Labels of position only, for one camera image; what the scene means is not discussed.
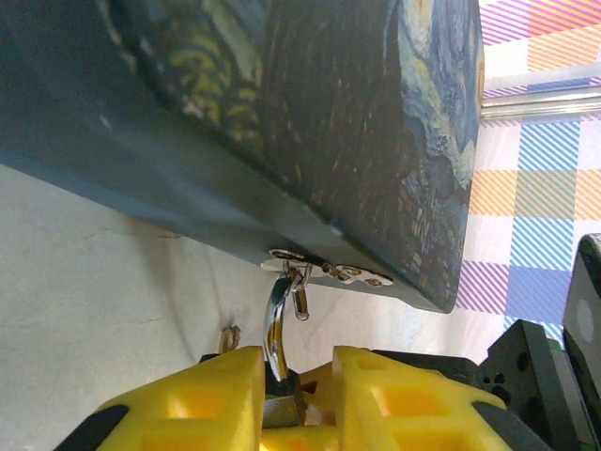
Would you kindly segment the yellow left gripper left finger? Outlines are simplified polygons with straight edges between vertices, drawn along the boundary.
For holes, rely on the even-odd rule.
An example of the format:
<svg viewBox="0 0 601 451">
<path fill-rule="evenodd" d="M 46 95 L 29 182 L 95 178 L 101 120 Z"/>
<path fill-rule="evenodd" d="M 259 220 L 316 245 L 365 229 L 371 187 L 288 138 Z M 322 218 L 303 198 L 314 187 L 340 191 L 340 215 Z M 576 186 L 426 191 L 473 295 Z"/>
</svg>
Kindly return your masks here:
<svg viewBox="0 0 601 451">
<path fill-rule="evenodd" d="M 100 405 L 60 450 L 257 450 L 263 351 L 244 347 Z"/>
</svg>

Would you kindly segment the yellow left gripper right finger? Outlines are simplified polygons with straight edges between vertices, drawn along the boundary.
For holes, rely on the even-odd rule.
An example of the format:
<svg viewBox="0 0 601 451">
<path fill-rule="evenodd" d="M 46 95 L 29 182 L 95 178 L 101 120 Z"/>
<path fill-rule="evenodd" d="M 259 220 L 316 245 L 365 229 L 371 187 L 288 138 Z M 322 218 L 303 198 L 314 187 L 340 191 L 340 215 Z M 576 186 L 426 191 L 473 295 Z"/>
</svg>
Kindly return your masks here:
<svg viewBox="0 0 601 451">
<path fill-rule="evenodd" d="M 342 450 L 546 450 L 503 401 L 434 371 L 370 350 L 332 356 Z"/>
</svg>

